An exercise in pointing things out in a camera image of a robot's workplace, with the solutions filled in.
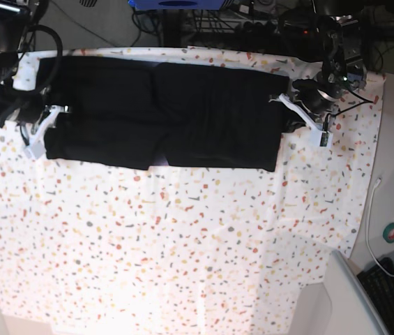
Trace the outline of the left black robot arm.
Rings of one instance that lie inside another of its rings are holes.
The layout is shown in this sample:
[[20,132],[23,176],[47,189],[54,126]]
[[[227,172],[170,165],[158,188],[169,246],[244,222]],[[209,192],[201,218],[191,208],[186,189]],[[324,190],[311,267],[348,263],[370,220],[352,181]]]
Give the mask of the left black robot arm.
[[321,15],[299,7],[281,14],[278,32],[290,55],[321,63],[312,79],[293,81],[296,99],[313,114],[322,114],[342,96],[366,86],[361,55],[361,26],[353,15]]

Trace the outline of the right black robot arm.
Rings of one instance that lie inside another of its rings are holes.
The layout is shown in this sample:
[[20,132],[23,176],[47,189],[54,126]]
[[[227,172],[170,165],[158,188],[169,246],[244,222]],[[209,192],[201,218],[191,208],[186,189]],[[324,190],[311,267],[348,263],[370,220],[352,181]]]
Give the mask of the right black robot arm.
[[33,33],[47,11],[48,1],[0,1],[0,127],[6,121],[33,124],[43,112],[40,94],[19,97],[11,94],[19,64],[29,51]]

